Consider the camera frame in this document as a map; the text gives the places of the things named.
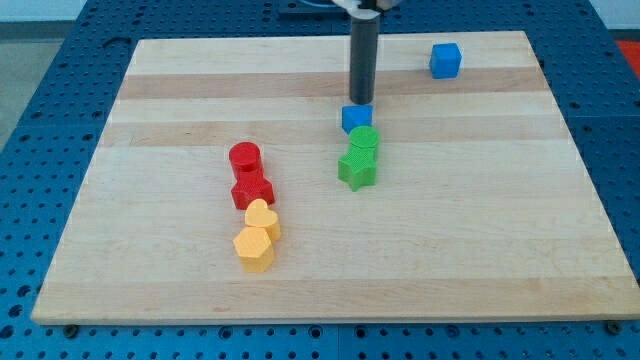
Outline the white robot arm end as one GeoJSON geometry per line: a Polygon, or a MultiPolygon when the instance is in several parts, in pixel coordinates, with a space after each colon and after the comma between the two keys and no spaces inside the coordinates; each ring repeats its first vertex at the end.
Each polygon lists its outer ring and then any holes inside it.
{"type": "Polygon", "coordinates": [[[359,20],[371,20],[391,10],[403,0],[332,0],[351,17],[359,20]]]}

